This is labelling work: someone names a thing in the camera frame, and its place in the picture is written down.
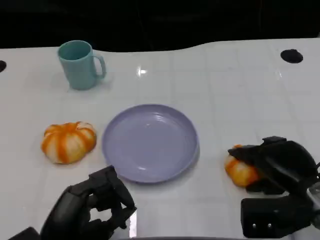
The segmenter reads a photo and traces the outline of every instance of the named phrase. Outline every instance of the orange pumpkin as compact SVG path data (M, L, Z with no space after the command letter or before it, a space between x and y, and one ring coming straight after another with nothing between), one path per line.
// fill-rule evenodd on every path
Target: orange pumpkin
M70 164L81 160L96 146L97 136L89 123L77 121L50 125L44 132L41 149L54 163Z
M231 155L226 158L224 169L233 183L239 187L245 188L260 179L255 167L249 166Z

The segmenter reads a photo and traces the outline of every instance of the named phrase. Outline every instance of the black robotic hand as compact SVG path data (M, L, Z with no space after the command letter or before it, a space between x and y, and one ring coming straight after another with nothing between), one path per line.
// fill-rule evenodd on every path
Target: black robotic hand
M267 137L263 141L261 145L246 145L229 149L228 152L256 167L265 176L250 185L247 191L265 194L283 194L287 191L289 195L243 199L243 234L248 238L282 238L311 223L320 228L315 222L320 202L316 202L317 197L311 196L309 191L319 184L319 165L303 146L294 141L278 136Z
M90 221L90 210L111 209L107 221ZM12 240L109 239L116 228L125 229L126 220L136 211L129 191L113 166L89 175L89 179L67 187L46 219L40 236L32 228Z

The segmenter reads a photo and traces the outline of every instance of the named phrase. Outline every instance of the white and orange pumpkin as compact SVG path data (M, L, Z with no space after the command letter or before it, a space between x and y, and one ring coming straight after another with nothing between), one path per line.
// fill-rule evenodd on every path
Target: white and orange pumpkin
M247 165L231 155L226 158L224 169L233 183L243 188L261 178L255 167Z
M97 135L89 123L77 121L50 125L44 132L41 149L56 164L81 160L97 143Z

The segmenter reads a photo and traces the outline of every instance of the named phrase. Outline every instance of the purple plate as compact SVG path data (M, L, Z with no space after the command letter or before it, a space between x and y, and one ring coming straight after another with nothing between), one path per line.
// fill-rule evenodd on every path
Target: purple plate
M120 176L158 183L177 176L196 161L199 142L192 122L183 113L146 104L121 112L108 124L102 151Z

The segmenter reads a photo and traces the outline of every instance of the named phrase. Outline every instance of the tile pattern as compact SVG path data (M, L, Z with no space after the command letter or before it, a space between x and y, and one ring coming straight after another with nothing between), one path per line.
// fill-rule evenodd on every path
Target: tile pattern
M303 54L303 62L280 58L291 48ZM280 135L303 144L320 161L319 39L101 52L108 74L88 91L69 89L56 48L0 53L7 62L0 74L2 239L30 225L40 230L65 187L105 166L102 132L117 113L136 104L165 104L184 112L197 129L201 149L196 166L173 181L157 186L125 181L138 206L140 237L243 238L239 206L250 196L232 184L223 166L226 149L234 144L259 144L263 137ZM52 165L40 151L44 129L78 120L96 127L96 148L77 164ZM316 239L316 234L307 228L295 239Z

